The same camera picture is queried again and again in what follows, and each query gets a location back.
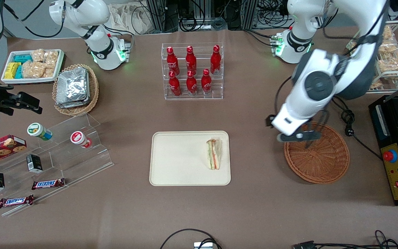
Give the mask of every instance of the teal package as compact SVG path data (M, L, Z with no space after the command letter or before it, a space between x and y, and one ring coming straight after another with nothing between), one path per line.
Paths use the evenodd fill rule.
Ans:
M22 79L22 66L18 66L16 69L15 79Z
M33 61L30 55L15 55L13 62L25 63L26 61Z

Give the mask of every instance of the white tray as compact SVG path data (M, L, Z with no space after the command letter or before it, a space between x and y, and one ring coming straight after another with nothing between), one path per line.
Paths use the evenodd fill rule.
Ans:
M53 72L52 77L38 78L38 79L5 79L4 73L7 69L8 63L13 62L13 58L15 57L15 55L27 55L33 51L33 50L25 50L25 51L10 52L8 59L6 61L6 65L4 66L4 71L3 71L3 75L1 76L1 81L6 84L11 84L11 85L53 83L53 81L58 77L60 67L62 65L62 60L64 59L64 52L61 49L45 49L45 50L54 50L54 51L58 52L58 60L56 62L55 71Z
M207 166L210 138L222 140L221 167ZM157 132L153 135L150 183L153 186L224 186L231 181L229 138L224 131Z

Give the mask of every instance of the snickers bar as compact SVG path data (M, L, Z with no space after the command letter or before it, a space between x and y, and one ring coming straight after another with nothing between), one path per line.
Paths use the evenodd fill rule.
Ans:
M22 198L14 198L14 199L4 199L2 198L0 200L0 208L6 208L8 206L13 206L13 205L23 205L23 204L33 204L33 194L28 196L28 197L22 197Z
M32 190L35 190L37 188L61 187L64 185L64 178L42 182L33 182Z

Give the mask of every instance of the white bag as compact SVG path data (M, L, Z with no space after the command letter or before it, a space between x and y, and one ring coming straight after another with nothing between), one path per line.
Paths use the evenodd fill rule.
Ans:
M150 12L147 8L142 8L139 2L111 3L108 5L108 9L110 10L110 22L114 29L126 30L135 35L142 35L153 30L153 25L149 19Z

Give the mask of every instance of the wicker basket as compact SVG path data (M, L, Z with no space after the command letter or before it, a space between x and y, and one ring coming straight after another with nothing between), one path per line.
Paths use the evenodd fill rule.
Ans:
M306 142L285 143L285 158L291 169L305 181L327 184L340 179L349 166L349 150L329 126L319 126L322 137L305 149Z
M89 66L82 65L82 64L76 64L76 65L71 65L69 67L66 67L62 71L73 70L79 66L87 69L87 71L88 71L88 79L89 79L89 84L90 84L90 98L92 100L87 105L76 106L76 107L72 107L72 108L61 108L55 104L55 109L57 109L58 112L65 114L65 115L77 116L84 112L90 112L93 109L93 107L95 107L96 102L98 101L98 97L99 97L98 79L96 78L95 73ZM56 78L55 82L53 83L53 92L52 92L52 98L55 102L56 102L57 81L58 81L58 79Z

